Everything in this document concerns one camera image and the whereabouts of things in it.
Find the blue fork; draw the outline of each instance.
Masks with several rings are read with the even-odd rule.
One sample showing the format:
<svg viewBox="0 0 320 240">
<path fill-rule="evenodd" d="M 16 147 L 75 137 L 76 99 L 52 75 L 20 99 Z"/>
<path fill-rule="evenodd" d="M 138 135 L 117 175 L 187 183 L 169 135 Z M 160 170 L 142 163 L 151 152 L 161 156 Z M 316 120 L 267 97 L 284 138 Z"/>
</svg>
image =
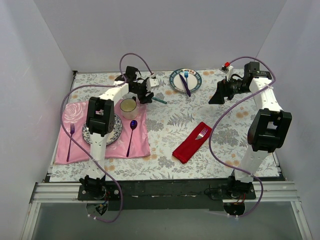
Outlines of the blue fork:
<svg viewBox="0 0 320 240">
<path fill-rule="evenodd" d="M 71 123 L 70 124 L 70 135 L 72 137 L 72 135 L 75 133 L 75 124 Z M 66 157 L 66 162 L 69 162 L 69 157 L 70 157 L 70 146 L 71 146 L 71 138 L 70 138 L 70 143 L 69 143 L 69 151 L 68 151 L 68 156 Z"/>
<path fill-rule="evenodd" d="M 188 73 L 187 71 L 184 72 L 184 77 L 185 77 L 186 85 L 188 86 L 189 73 Z"/>
</svg>

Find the plate rim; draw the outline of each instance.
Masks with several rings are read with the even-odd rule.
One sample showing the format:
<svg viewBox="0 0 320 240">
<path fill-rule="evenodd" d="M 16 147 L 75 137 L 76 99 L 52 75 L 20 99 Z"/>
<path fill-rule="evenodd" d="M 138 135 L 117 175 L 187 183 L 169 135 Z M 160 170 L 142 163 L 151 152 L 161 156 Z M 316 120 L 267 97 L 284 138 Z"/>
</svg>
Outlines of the plate rim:
<svg viewBox="0 0 320 240">
<path fill-rule="evenodd" d="M 170 83 L 171 87 L 173 87 L 173 88 L 174 88 L 177 92 L 179 92 L 179 93 L 184 93 L 184 94 L 187 93 L 186 90 L 181 90 L 181 89 L 178 88 L 178 87 L 175 85 L 175 83 L 174 83 L 174 79 L 175 79 L 176 75 L 178 75 L 179 73 L 184 72 L 184 71 L 181 71 L 181 70 L 190 70 L 190 71 L 195 72 L 195 74 L 192 74 L 192 75 L 194 75 L 195 78 L 197 79 L 197 84 L 196 84 L 196 86 L 195 86 L 194 88 L 189 89 L 189 90 L 190 90 L 190 93 L 193 93 L 193 92 L 195 92 L 196 90 L 198 90 L 198 89 L 201 87 L 201 85 L 202 85 L 201 75 L 200 75 L 196 70 L 193 70 L 193 69 L 190 69 L 190 68 L 179 68 L 179 69 L 173 71 L 173 72 L 170 74 L 170 77 L 169 77 L 169 83 Z"/>
<path fill-rule="evenodd" d="M 121 133 L 122 133 L 122 130 L 124 129 L 124 124 L 123 124 L 123 122 L 122 122 L 122 120 L 121 120 L 121 117 L 120 117 L 118 114 L 116 114 L 116 113 L 115 113 L 114 115 L 116 115 L 116 116 L 120 119 L 120 122 L 121 122 L 121 131 L 120 131 L 119 136 L 118 136 L 113 142 L 110 142 L 109 144 L 107 143 L 105 147 L 107 147 L 108 145 L 113 144 L 113 143 L 120 137 L 120 135 L 121 135 Z M 87 126 L 87 123 L 84 122 L 84 124 L 82 125 L 82 129 L 84 129 L 84 125 Z M 83 130 L 81 130 L 81 135 L 82 135 L 83 140 L 84 140 L 87 144 L 90 145 L 90 143 L 87 142 L 86 139 L 85 139 L 85 137 L 84 137 L 84 131 L 83 131 Z"/>
</svg>

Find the teal pen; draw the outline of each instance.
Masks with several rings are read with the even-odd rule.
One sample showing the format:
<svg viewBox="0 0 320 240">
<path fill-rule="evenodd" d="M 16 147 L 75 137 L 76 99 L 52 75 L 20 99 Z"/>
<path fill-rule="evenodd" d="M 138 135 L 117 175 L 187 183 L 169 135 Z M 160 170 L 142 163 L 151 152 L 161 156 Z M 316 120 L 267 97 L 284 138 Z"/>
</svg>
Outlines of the teal pen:
<svg viewBox="0 0 320 240">
<path fill-rule="evenodd" d="M 161 100 L 161 99 L 159 99 L 159 98 L 153 97 L 152 99 L 155 100 L 155 101 L 158 101 L 158 102 L 160 102 L 160 103 L 167 104 L 166 101 L 163 101 L 163 100 Z"/>
</svg>

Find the purple knife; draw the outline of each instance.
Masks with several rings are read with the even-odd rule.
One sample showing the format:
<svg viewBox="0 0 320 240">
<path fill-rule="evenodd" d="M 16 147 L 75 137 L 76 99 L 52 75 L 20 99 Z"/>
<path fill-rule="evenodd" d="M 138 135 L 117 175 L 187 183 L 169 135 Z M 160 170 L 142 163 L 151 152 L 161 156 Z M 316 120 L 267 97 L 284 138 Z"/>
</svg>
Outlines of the purple knife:
<svg viewBox="0 0 320 240">
<path fill-rule="evenodd" d="M 189 88 L 188 88 L 188 85 L 187 85 L 187 83 L 186 83 L 185 78 L 184 78 L 180 73 L 179 73 L 179 76 L 180 76 L 181 81 L 182 81 L 182 83 L 183 83 L 183 85 L 184 85 L 184 88 L 185 88 L 185 90 L 186 90 L 186 94 L 187 94 L 189 97 L 191 97 L 191 92 L 190 92 L 190 90 L 189 90 Z"/>
</svg>

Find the gray floor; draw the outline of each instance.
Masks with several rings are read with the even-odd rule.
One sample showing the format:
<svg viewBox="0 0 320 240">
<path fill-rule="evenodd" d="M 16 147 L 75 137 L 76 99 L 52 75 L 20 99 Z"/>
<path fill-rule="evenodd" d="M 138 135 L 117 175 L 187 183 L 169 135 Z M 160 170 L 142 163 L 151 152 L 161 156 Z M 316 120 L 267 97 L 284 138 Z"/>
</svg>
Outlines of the gray floor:
<svg viewBox="0 0 320 240">
<path fill-rule="evenodd" d="M 249 209 L 253 203 L 247 203 Z M 112 217 L 116 212 L 106 212 Z M 205 209 L 126 210 L 115 223 L 87 217 L 82 203 L 42 204 L 34 240 L 299 240 L 290 202 L 263 202 L 244 218 L 209 214 Z"/>
</svg>

